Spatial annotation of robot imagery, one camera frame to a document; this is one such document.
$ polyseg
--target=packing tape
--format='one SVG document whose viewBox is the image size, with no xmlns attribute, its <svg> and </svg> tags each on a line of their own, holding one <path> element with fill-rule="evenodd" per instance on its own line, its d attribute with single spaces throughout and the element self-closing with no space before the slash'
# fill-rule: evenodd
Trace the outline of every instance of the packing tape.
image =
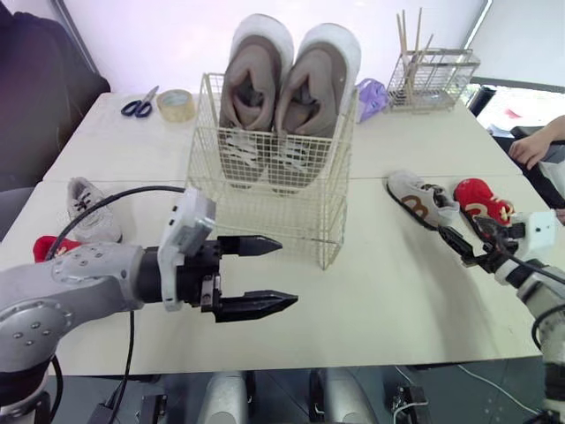
<svg viewBox="0 0 565 424">
<path fill-rule="evenodd" d="M 184 122 L 196 115 L 194 100 L 188 91 L 169 90 L 157 96 L 157 107 L 169 122 Z"/>
</svg>

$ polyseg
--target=blue scissors handle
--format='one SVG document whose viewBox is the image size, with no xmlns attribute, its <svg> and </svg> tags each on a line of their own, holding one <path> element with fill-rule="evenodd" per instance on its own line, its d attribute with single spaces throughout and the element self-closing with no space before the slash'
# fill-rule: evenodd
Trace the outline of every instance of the blue scissors handle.
<svg viewBox="0 0 565 424">
<path fill-rule="evenodd" d="M 141 100 L 134 100 L 133 102 L 127 103 L 121 110 L 122 115 L 125 117 L 147 117 L 153 110 L 151 102 L 142 102 Z"/>
</svg>

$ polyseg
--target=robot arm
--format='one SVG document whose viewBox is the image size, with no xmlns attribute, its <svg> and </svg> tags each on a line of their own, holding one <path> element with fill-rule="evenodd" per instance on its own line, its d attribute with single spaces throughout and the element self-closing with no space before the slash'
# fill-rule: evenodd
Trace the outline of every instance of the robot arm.
<svg viewBox="0 0 565 424">
<path fill-rule="evenodd" d="M 500 284 L 516 288 L 516 296 L 539 323 L 539 347 L 546 366 L 546 412 L 538 422 L 565 422 L 565 284 L 542 272 L 560 279 L 565 279 L 565 273 L 539 260 L 555 241 L 554 213 L 531 214 L 510 228 L 488 218 L 476 219 L 493 241 L 483 246 L 486 254 L 475 256 L 472 246 L 450 227 L 440 228 L 440 235 L 466 266 L 479 265 L 494 273 Z M 521 263 L 512 261 L 510 254 Z"/>
<path fill-rule="evenodd" d="M 254 320 L 295 303 L 278 291 L 222 297 L 224 254 L 255 256 L 281 245 L 261 236 L 206 240 L 214 214 L 211 201 L 187 190 L 159 248 L 89 244 L 0 272 L 0 422 L 36 408 L 59 340 L 84 322 L 156 302 L 170 310 L 189 303 L 217 322 Z"/>
</svg>

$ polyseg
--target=white wall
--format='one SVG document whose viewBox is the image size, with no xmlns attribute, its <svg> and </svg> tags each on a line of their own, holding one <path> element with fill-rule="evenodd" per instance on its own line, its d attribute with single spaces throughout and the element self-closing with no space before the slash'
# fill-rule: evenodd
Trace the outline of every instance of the white wall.
<svg viewBox="0 0 565 424">
<path fill-rule="evenodd" d="M 136 93 L 157 84 L 161 89 L 198 91 L 203 72 L 225 70 L 233 31 L 255 12 L 281 20 L 295 49 L 306 31 L 319 23 L 348 27 L 363 50 L 359 78 L 373 77 L 387 85 L 399 50 L 398 11 L 406 9 L 413 36 L 418 7 L 424 7 L 421 39 L 433 32 L 434 47 L 459 47 L 482 4 L 483 0 L 66 0 L 112 90 Z"/>
<path fill-rule="evenodd" d="M 475 76 L 565 86 L 565 1 L 494 0 L 471 47 Z"/>
</svg>

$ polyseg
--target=person's arm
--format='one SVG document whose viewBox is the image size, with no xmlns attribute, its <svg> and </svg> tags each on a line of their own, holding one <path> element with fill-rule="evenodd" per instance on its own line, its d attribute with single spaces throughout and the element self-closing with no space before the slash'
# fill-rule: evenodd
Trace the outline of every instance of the person's arm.
<svg viewBox="0 0 565 424">
<path fill-rule="evenodd" d="M 565 140 L 565 115 L 557 117 L 531 136 L 512 143 L 508 154 L 531 170 L 556 140 Z"/>
</svg>

